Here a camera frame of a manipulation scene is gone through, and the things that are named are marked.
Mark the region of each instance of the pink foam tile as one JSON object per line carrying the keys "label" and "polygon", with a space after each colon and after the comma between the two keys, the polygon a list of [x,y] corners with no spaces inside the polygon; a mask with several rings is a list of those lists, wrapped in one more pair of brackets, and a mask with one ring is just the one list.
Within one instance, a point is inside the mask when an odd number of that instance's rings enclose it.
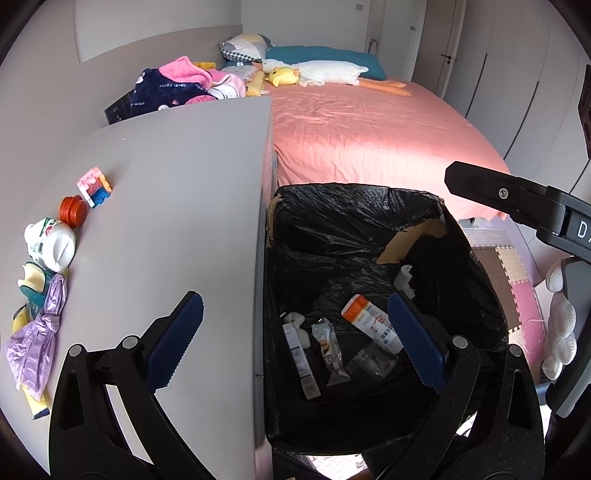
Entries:
{"label": "pink foam tile", "polygon": [[525,357],[532,367],[538,365],[544,355],[545,326],[540,305],[529,280],[513,284],[511,290],[522,326]]}

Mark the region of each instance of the white table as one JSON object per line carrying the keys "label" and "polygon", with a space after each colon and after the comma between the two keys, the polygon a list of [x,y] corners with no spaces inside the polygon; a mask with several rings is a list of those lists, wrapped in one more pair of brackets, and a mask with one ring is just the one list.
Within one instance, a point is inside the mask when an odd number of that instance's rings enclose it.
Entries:
{"label": "white table", "polygon": [[[260,377],[270,106],[268,98],[223,100],[103,128],[73,149],[44,191],[29,192],[32,207],[21,229],[2,233],[14,243],[0,274],[0,408],[45,469],[49,417],[31,419],[5,357],[12,314],[25,302],[17,288],[28,258],[22,230],[56,216],[61,199],[77,193],[78,178],[97,166],[113,193],[89,212],[77,238],[50,397],[72,344],[88,351],[114,348],[127,335],[142,335],[194,290],[204,300],[204,321],[157,398],[216,478],[262,478],[268,453]],[[130,447],[146,458],[113,392]]]}

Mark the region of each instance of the trash can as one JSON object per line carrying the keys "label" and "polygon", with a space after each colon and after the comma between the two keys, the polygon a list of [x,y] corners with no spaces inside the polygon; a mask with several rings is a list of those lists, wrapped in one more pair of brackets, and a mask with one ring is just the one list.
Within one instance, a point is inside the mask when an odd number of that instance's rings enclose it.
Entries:
{"label": "trash can", "polygon": [[[326,384],[329,371],[311,326],[334,326],[343,363],[372,339],[341,316],[355,294],[387,310],[402,265],[412,266],[414,304],[450,335],[478,348],[507,343],[501,305],[482,265],[443,201],[426,192],[359,184],[305,184],[277,190],[267,216],[265,254],[265,428],[274,447],[344,455],[408,437],[436,395],[402,350],[394,369],[368,385]],[[307,400],[281,316],[299,312],[306,359],[320,390]],[[470,408],[478,407],[479,394]]]}

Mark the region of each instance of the white plastic piece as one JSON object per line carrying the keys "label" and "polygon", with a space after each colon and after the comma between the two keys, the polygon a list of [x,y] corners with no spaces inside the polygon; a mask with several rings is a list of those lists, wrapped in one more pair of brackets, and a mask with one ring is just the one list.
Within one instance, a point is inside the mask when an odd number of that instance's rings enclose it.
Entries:
{"label": "white plastic piece", "polygon": [[298,328],[304,324],[306,317],[304,317],[301,313],[291,312],[288,313],[283,317],[283,323],[293,323],[294,327]]}
{"label": "white plastic piece", "polygon": [[394,288],[403,291],[409,299],[414,298],[414,290],[408,285],[413,275],[410,273],[412,265],[403,265],[394,278]]}
{"label": "white plastic piece", "polygon": [[44,218],[25,228],[25,242],[34,262],[64,273],[76,251],[76,235],[64,222]]}
{"label": "white plastic piece", "polygon": [[303,325],[304,321],[306,320],[306,317],[304,317],[301,313],[291,312],[291,313],[288,313],[287,315],[285,315],[282,318],[282,320],[283,320],[283,323],[285,323],[285,324],[291,323],[294,326],[295,332],[297,333],[297,336],[300,339],[300,343],[302,345],[302,348],[304,348],[304,349],[310,348],[310,345],[311,345],[310,336],[308,335],[308,332],[306,332],[305,330],[302,330],[300,328]]}

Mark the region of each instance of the white cloth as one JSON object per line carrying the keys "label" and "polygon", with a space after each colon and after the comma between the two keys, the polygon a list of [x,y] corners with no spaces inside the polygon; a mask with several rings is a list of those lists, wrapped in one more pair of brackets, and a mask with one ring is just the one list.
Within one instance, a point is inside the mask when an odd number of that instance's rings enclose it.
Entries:
{"label": "white cloth", "polygon": [[546,288],[554,295],[550,302],[542,370],[551,380],[556,380],[563,366],[571,363],[577,354],[577,340],[573,333],[576,313],[564,295],[562,262],[563,260],[556,262],[546,274]]}

